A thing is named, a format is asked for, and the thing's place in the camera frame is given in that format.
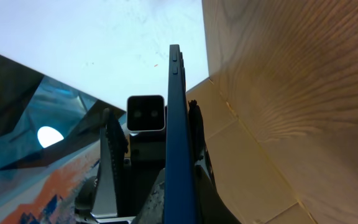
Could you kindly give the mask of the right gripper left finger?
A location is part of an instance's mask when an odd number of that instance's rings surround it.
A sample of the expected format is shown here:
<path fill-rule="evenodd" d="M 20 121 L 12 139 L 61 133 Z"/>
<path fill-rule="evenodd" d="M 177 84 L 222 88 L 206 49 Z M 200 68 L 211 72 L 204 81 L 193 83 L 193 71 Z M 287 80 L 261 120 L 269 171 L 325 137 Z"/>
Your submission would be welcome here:
<path fill-rule="evenodd" d="M 138 215 L 131 224 L 163 224 L 165 203 L 165 168 L 163 168 Z"/>

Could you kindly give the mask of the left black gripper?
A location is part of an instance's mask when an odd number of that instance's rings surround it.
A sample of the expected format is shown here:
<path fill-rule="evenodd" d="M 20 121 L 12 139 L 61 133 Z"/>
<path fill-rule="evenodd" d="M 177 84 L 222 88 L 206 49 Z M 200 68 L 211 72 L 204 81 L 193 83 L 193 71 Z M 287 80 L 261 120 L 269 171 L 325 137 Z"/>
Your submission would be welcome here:
<path fill-rule="evenodd" d="M 188 105 L 195 165 L 201 166 L 216 188 L 200 106 L 196 100 L 189 101 Z M 101 118 L 98 181 L 91 214 L 95 219 L 116 218 L 123 209 L 124 216 L 135 217 L 147 201 L 160 171 L 165 168 L 166 129 L 131 131 L 123 124 L 123 131 L 115 114 L 108 108 L 103 110 Z M 129 157 L 124 162 L 127 152 Z"/>

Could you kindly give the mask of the blue Samsung Galaxy smartphone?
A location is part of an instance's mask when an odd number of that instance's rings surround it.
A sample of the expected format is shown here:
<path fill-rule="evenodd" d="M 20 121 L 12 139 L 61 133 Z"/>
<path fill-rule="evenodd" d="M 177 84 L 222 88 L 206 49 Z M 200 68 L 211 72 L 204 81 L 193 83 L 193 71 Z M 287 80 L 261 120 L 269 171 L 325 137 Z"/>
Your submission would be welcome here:
<path fill-rule="evenodd" d="M 169 53 L 164 222 L 192 224 L 199 222 L 199 212 L 183 56 L 178 44 L 171 45 Z"/>

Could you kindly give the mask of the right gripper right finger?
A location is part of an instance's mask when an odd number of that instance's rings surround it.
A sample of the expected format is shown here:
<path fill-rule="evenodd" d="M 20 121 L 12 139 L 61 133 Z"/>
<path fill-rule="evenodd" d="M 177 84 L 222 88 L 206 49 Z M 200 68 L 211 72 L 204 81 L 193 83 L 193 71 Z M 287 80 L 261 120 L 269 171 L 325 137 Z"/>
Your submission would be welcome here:
<path fill-rule="evenodd" d="M 240 224 L 200 165 L 195 166 L 195 180 L 202 224 Z"/>

